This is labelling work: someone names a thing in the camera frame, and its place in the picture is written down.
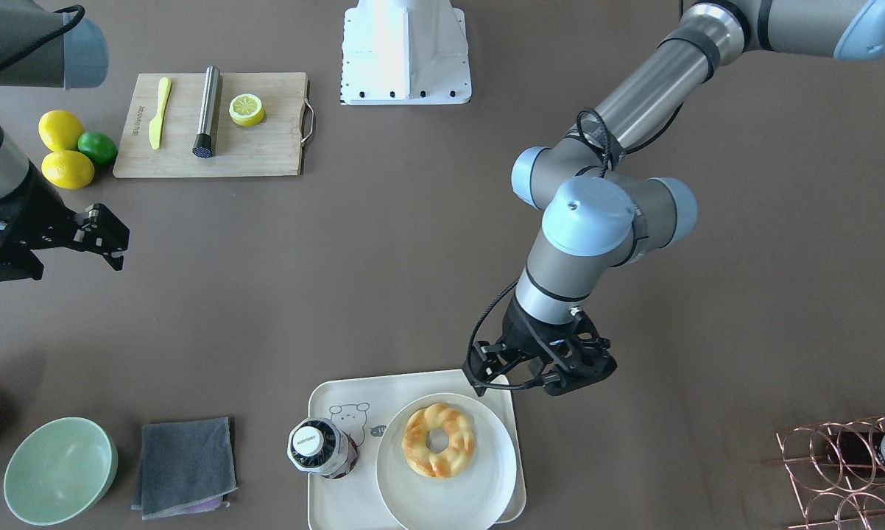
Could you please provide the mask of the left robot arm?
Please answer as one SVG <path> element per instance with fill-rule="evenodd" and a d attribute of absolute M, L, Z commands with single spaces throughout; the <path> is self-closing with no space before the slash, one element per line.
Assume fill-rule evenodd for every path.
<path fill-rule="evenodd" d="M 516 161 L 543 221 L 477 392 L 885 386 L 885 1 L 699 1 L 628 58 Z"/>

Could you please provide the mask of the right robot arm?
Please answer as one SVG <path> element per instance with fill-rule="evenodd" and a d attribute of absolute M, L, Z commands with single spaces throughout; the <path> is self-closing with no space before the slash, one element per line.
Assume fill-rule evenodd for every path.
<path fill-rule="evenodd" d="M 78 4 L 48 11 L 32 1 L 0 1 L 0 86 L 95 88 L 108 74 L 108 45 Z M 130 231 L 97 202 L 82 213 L 0 125 L 0 282 L 39 280 L 36 250 L 65 247 L 123 267 Z"/>

